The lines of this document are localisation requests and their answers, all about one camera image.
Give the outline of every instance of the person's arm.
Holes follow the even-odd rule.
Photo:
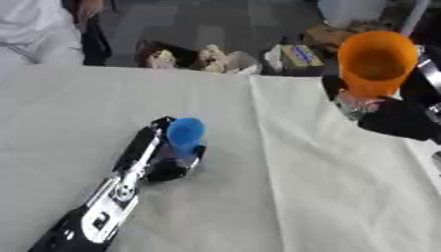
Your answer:
[[[104,0],[80,0],[77,17],[79,21],[86,21],[95,16],[104,8]]]

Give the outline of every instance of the white tablecloth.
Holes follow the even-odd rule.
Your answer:
[[[358,129],[319,79],[32,66],[0,85],[0,250],[27,251],[164,115],[205,122],[204,165],[145,188],[111,252],[441,249],[437,147]]]

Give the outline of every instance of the white cloth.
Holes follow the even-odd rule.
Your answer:
[[[74,25],[53,29],[43,39],[27,44],[0,44],[0,83],[30,64],[82,65],[84,55],[80,32]]]
[[[81,65],[81,35],[60,0],[0,1],[0,82],[24,65]]]
[[[441,247],[438,148],[357,128],[319,79],[32,66],[0,85],[2,250],[27,251],[167,114],[204,121],[204,165],[143,188],[109,252]]]
[[[0,43],[34,42],[71,23],[60,0],[0,1]]]

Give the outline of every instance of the clutter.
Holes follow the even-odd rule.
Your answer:
[[[262,66],[248,53],[235,51],[225,55],[216,45],[208,45],[199,54],[201,71],[240,75],[260,74]]]
[[[389,31],[390,26],[382,22],[354,22],[347,29],[332,28],[328,25],[318,25],[306,30],[301,36],[303,42],[327,53],[334,54],[340,45],[350,36],[370,31]]]
[[[264,61],[270,74],[283,76],[320,76],[325,66],[304,44],[277,44],[264,54]]]
[[[135,58],[140,68],[183,68],[239,75],[256,75],[262,70],[262,65],[251,55],[241,51],[225,54],[215,44],[210,44],[201,51],[195,52],[143,39],[138,42]]]
[[[191,68],[194,62],[198,60],[198,52],[146,39],[141,39],[136,45],[135,63],[139,68],[153,68],[152,64],[156,67],[163,67],[164,62],[172,63],[173,59],[171,57],[174,57],[173,68]]]

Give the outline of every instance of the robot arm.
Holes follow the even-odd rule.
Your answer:
[[[105,251],[138,205],[143,180],[169,181],[199,164],[204,146],[195,149],[191,164],[160,156],[169,147],[165,132],[174,120],[163,117],[141,130],[86,203],[65,215],[29,252]]]

